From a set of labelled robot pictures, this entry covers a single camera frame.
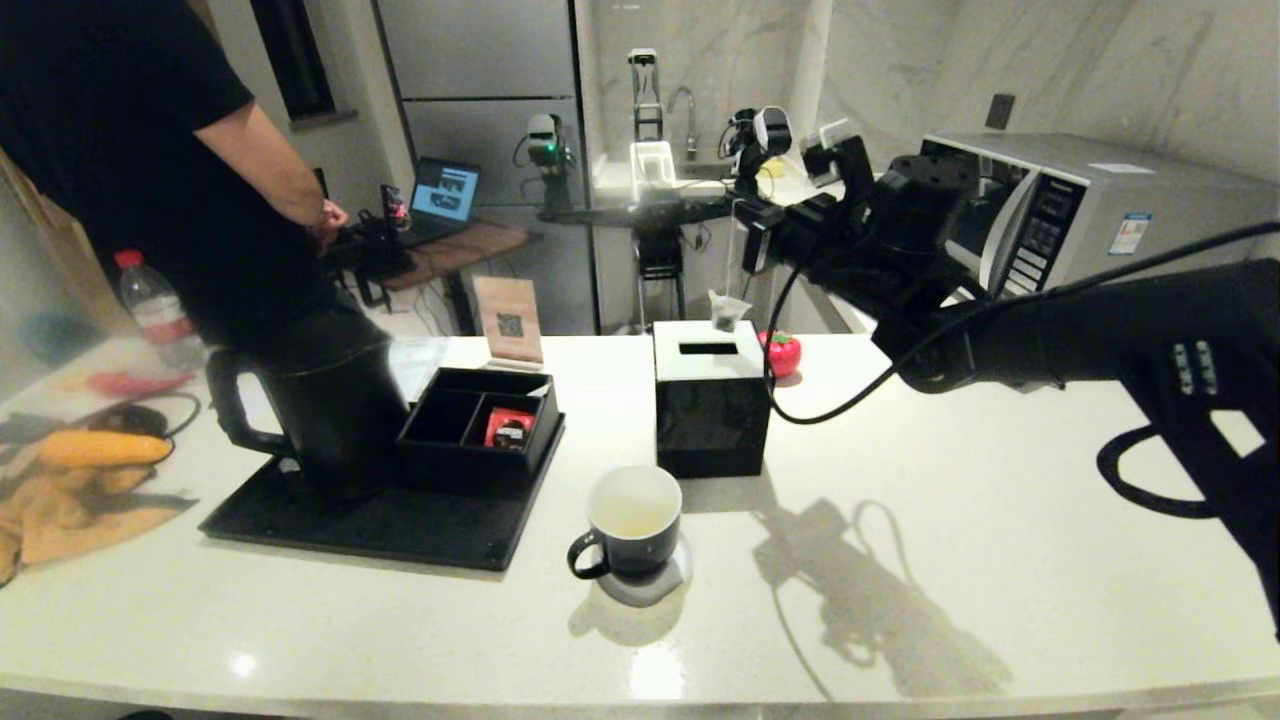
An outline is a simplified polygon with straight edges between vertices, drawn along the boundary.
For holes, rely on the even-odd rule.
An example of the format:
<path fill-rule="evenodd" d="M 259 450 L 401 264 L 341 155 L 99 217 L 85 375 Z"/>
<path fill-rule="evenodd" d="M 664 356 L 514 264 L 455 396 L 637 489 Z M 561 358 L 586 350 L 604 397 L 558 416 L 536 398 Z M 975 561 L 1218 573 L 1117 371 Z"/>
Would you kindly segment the person's right hand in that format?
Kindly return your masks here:
<path fill-rule="evenodd" d="M 326 254 L 348 223 L 349 214 L 342 206 L 330 199 L 323 199 L 320 220 L 306 229 L 316 255 Z"/>

